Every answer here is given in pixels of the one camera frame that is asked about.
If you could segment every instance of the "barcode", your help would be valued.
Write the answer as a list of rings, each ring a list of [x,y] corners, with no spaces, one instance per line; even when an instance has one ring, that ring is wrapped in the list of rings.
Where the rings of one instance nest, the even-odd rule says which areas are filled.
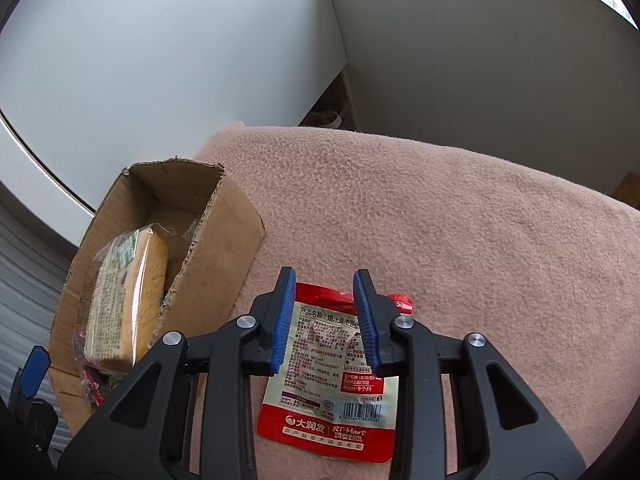
[[[367,422],[378,422],[382,411],[380,402],[345,402],[342,410],[342,418],[347,420],[365,420]]]

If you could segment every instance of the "plastic-wrapped bread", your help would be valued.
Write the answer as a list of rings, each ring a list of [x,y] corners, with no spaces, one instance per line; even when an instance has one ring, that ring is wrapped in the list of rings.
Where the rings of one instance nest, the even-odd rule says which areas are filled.
[[[163,232],[152,224],[118,236],[96,254],[76,327],[76,353],[82,362],[123,374],[149,348],[169,257]]]

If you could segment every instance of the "red packaging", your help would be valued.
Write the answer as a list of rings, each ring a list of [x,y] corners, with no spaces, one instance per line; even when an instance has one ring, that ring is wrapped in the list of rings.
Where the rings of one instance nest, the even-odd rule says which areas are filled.
[[[400,314],[413,304],[389,296]],[[280,373],[269,378],[258,434],[327,456],[387,462],[393,455],[398,378],[367,366],[353,296],[296,284]]]

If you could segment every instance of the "pink blanket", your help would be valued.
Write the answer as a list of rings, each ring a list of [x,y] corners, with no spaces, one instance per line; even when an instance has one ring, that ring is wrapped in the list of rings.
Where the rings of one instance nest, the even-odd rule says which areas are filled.
[[[365,267],[380,293],[409,294],[433,332],[484,333],[587,464],[640,396],[640,213],[629,206],[490,156],[351,132],[229,127],[197,159],[222,163],[267,229],[233,317],[281,266],[345,291]],[[252,383],[254,423],[265,384]],[[257,435],[255,453],[260,480],[388,478],[388,463]]]

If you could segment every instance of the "open cardboard box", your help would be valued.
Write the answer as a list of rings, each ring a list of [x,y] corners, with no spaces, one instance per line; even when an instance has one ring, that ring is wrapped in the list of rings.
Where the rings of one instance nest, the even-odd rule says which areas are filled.
[[[119,234],[151,222],[175,232],[156,340],[170,330],[187,337],[217,330],[264,237],[260,215],[221,166],[174,158],[122,171],[71,263],[51,328],[49,375],[73,434],[91,415],[72,343],[85,276],[97,251]]]

